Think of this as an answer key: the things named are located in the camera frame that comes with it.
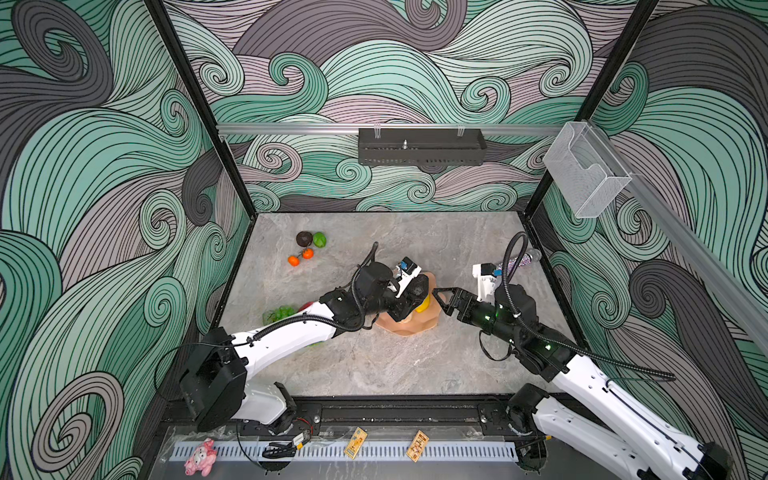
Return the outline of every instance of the pink stuffed toy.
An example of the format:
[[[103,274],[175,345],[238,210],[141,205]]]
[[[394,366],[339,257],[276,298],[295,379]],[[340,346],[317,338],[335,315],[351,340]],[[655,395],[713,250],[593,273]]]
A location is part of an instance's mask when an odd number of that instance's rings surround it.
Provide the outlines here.
[[[203,477],[210,473],[211,467],[214,466],[216,461],[216,450],[214,450],[214,441],[211,439],[205,439],[205,442],[199,444],[189,460],[184,463],[184,467],[187,470],[187,475],[194,475],[195,472],[201,470]]]

